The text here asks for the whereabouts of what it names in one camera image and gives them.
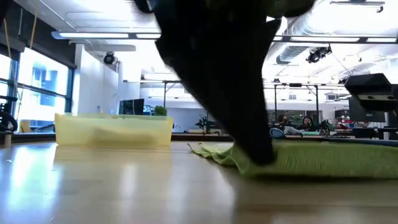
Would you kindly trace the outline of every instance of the translucent plastic bin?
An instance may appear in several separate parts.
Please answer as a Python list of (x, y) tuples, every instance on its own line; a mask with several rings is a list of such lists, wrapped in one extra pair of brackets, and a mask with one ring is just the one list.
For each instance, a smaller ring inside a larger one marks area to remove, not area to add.
[(173, 118), (111, 114), (56, 114), (59, 146), (170, 147)]

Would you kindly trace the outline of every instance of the black monitor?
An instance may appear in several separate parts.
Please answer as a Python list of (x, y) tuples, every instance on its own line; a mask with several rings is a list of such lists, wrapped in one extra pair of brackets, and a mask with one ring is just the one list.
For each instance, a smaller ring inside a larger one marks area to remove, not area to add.
[(120, 101), (119, 114), (144, 115), (144, 99)]
[(366, 110), (361, 106), (359, 100), (350, 97), (349, 100), (349, 119), (356, 122), (385, 122), (383, 111)]

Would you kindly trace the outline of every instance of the wooden table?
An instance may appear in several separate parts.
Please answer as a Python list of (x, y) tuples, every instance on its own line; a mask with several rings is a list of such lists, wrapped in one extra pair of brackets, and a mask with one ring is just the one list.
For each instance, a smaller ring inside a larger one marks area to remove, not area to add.
[(186, 142), (171, 149), (56, 148), (45, 143), (0, 150), (1, 223), (398, 220), (394, 180), (247, 179), (192, 154)]

